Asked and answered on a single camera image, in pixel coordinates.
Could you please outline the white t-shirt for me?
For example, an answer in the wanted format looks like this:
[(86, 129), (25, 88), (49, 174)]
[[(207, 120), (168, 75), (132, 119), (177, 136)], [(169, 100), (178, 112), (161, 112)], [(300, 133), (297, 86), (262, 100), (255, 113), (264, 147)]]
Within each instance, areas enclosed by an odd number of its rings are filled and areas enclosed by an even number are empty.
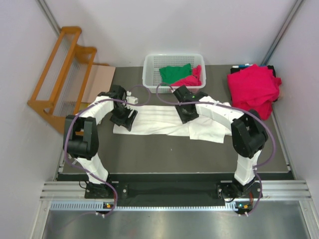
[(224, 137), (231, 135), (228, 128), (205, 116), (182, 123), (173, 106), (130, 106), (129, 108), (138, 111), (132, 129), (128, 130), (123, 126), (114, 125), (114, 134), (163, 134), (216, 143), (223, 143)]

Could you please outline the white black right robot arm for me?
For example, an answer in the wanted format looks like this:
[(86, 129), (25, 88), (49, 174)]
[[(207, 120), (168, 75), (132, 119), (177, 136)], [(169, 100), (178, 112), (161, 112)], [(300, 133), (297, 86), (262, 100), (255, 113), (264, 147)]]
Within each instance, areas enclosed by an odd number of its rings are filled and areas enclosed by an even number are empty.
[(238, 154), (231, 186), (236, 196), (246, 196), (255, 181), (254, 169), (268, 140), (266, 129), (258, 121), (258, 113), (254, 110), (248, 113), (234, 110), (206, 93), (194, 94), (186, 86), (177, 88), (173, 94), (178, 100), (175, 108), (182, 123), (204, 116), (231, 131), (232, 145)]

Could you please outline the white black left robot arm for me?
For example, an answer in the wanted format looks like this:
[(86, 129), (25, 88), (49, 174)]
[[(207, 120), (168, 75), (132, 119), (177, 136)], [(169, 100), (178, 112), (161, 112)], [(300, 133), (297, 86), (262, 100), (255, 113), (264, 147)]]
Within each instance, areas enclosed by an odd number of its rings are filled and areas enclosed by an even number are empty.
[(97, 184), (95, 190), (101, 197), (109, 197), (113, 185), (107, 182), (109, 172), (98, 155), (97, 126), (110, 113), (110, 121), (114, 125), (131, 130), (138, 111), (130, 106), (137, 103), (138, 99), (131, 92), (115, 85), (108, 92), (99, 93), (87, 108), (75, 115), (68, 115), (65, 119), (63, 149), (80, 163), (89, 182)]

